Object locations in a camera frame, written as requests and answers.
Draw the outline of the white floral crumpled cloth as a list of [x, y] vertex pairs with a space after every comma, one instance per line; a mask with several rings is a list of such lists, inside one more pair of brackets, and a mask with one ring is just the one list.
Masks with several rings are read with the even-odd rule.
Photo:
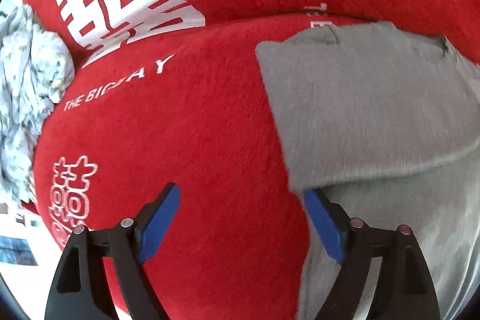
[[1, 18], [1, 202], [36, 199], [34, 151], [44, 122], [75, 76], [69, 49], [44, 29], [32, 7]]

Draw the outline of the red blanket white lettering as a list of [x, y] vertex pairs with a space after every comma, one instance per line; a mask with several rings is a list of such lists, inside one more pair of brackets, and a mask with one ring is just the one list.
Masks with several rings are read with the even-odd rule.
[[177, 184], [181, 204], [145, 264], [172, 319], [294, 319], [308, 219], [288, 188], [256, 46], [346, 15], [208, 23], [122, 44], [96, 61], [59, 18], [76, 75], [34, 157], [37, 209], [59, 247], [113, 227]]

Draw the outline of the grey knitted garment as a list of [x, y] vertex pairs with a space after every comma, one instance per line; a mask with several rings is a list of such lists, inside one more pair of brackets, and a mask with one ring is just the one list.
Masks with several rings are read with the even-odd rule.
[[417, 237], [442, 319], [479, 288], [479, 66], [445, 37], [327, 25], [256, 57], [289, 189]]

